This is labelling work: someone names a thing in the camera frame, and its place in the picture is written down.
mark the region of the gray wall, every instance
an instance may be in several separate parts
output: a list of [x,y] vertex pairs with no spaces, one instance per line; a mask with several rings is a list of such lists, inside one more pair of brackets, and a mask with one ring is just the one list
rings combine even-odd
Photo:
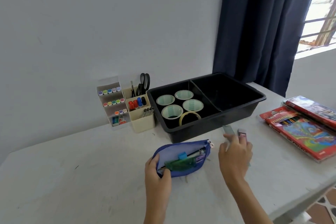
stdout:
[[336,109],[336,49],[294,61],[286,97],[298,95]]
[[97,81],[212,72],[221,0],[0,0],[0,163],[107,123]]

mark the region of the dark blue curtain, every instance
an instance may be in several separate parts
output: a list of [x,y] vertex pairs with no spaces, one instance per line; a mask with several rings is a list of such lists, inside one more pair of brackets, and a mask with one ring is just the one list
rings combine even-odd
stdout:
[[223,0],[213,72],[285,96],[311,0]]

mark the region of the black plastic tray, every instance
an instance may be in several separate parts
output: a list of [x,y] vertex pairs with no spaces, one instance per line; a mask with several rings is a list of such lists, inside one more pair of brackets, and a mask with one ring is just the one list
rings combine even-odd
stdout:
[[[156,99],[165,94],[174,95],[179,90],[190,90],[194,93],[193,99],[203,102],[204,108],[198,112],[202,117],[200,120],[179,126],[179,119],[167,120],[162,117],[161,111],[164,106],[158,105]],[[155,107],[154,113],[158,121],[173,143],[188,140],[249,117],[258,103],[266,99],[262,92],[223,73],[153,88],[147,91],[147,95],[151,106]],[[182,107],[183,102],[175,99],[172,104]]]

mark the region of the zipper pull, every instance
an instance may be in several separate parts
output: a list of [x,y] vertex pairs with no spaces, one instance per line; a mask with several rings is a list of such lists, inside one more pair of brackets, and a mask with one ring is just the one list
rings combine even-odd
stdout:
[[215,147],[215,145],[210,140],[208,140],[208,143],[210,144],[211,148]]

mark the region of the blue pencil case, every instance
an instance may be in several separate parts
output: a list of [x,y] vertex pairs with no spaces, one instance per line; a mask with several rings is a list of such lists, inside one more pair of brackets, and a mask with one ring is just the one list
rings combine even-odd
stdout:
[[192,167],[190,167],[187,170],[183,170],[183,171],[170,171],[171,177],[179,177],[179,176],[185,176],[185,175],[191,174],[199,170],[203,166],[205,159],[209,156],[210,150],[213,147],[214,145],[210,140],[176,143],[176,144],[166,144],[164,146],[161,146],[159,149],[156,150],[156,152],[153,155],[153,158],[154,158],[156,154],[158,153],[160,154],[160,159],[156,165],[157,174],[160,177],[162,177],[162,174],[164,171],[162,170],[162,167],[165,167],[165,162],[171,162],[174,160],[178,160],[179,155],[181,153],[185,152],[185,154],[188,156],[202,149],[202,152],[204,152],[203,155],[205,156],[200,157],[200,160],[197,161]]

